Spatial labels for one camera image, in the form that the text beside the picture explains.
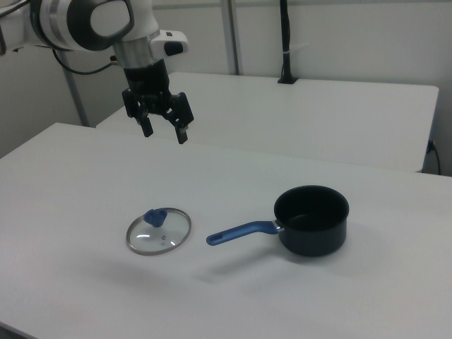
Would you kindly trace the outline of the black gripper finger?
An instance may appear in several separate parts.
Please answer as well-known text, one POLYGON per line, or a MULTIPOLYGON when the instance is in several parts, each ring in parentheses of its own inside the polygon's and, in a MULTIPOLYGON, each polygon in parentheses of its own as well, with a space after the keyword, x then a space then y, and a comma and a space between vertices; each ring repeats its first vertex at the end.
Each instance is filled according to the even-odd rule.
POLYGON ((130 89, 125 89, 122 92, 122 97, 127 116, 136 120, 146 138, 151 136, 153 128, 148 118, 149 112, 144 99, 139 95, 133 94, 130 89))
POLYGON ((163 117, 173 125, 179 144, 188 141, 186 131, 194 116, 185 93, 170 95, 163 117))

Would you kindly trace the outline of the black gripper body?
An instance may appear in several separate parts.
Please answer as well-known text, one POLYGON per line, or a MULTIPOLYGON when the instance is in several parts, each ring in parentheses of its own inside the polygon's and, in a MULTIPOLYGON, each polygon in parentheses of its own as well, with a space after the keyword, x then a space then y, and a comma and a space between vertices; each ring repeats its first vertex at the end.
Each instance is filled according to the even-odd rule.
POLYGON ((126 107, 145 103, 151 110, 169 110, 170 80, 163 59, 134 69, 124 69, 129 87, 122 92, 126 107))

